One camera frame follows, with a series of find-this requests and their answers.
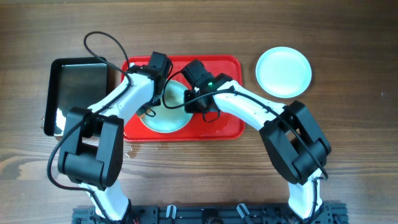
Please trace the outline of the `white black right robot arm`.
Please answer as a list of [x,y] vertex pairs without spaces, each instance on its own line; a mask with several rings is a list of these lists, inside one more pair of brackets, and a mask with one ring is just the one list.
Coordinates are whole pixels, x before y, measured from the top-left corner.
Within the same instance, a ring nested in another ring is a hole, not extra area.
[[309,109],[299,101],[269,101],[224,73],[183,76],[192,88],[187,106],[231,114],[259,131],[272,165],[289,183],[289,207],[303,221],[314,220],[331,146]]

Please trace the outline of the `white plate top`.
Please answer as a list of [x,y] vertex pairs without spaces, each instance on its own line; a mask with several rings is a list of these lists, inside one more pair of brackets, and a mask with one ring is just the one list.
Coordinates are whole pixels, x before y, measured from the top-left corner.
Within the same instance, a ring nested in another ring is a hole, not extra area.
[[265,51],[257,61],[255,74],[260,87],[278,98],[299,96],[312,81],[308,59],[290,47],[274,47]]

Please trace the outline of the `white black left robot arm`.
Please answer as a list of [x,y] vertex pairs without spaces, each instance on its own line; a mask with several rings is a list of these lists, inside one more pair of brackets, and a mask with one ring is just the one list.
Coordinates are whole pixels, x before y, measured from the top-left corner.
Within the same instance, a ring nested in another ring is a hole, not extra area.
[[94,203],[90,220],[105,223],[134,221],[131,201],[118,181],[123,163],[123,134],[136,113],[158,106],[172,63],[150,62],[126,70],[123,82],[108,96],[88,108],[72,108],[62,140],[51,156],[59,173],[86,192]]

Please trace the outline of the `white plate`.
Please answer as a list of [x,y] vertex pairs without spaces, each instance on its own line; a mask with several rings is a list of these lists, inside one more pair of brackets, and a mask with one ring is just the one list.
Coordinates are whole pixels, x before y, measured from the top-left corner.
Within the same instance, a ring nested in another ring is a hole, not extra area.
[[[188,88],[180,82],[171,80],[165,89],[165,102],[167,106],[177,106],[183,103],[184,91]],[[192,114],[187,113],[184,107],[177,109],[168,109],[160,102],[160,106],[152,108],[156,115],[154,117],[141,116],[140,120],[149,129],[158,133],[172,133],[186,126]]]
[[308,59],[290,47],[274,47],[265,51],[257,61],[255,74],[260,87],[278,98],[299,96],[312,81]]

